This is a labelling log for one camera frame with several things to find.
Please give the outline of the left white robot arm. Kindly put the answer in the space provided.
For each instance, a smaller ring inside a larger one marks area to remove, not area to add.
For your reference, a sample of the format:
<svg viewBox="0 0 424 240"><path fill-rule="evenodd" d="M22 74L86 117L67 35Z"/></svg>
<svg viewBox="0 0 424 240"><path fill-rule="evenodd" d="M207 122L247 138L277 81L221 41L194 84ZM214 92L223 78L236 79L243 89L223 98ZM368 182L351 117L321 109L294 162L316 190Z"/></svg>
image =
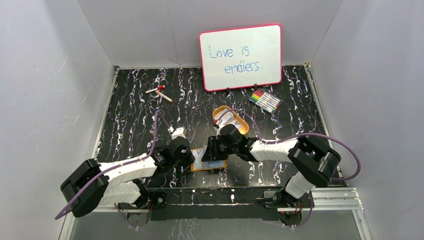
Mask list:
<svg viewBox="0 0 424 240"><path fill-rule="evenodd" d="M155 147L151 153L116 162L85 160L61 185L67 201L65 210L83 217L99 206L127 203L144 208L151 197L143 190L141 178L150 178L167 172L175 166L187 167L194 162L190 142L174 137L168 145Z"/></svg>

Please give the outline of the silver VIP credit card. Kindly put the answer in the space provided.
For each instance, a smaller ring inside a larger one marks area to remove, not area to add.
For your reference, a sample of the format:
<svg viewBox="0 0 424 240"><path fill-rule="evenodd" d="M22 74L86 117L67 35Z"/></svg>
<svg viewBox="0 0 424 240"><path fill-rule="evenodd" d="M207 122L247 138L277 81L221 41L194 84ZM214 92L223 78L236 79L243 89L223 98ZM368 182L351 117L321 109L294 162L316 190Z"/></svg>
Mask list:
<svg viewBox="0 0 424 240"><path fill-rule="evenodd" d="M201 158L203 157L203 155L204 155L204 149L203 149L203 148L194 149L194 150L192 151L192 153L193 153L193 156L194 156L196 159L201 159Z"/></svg>

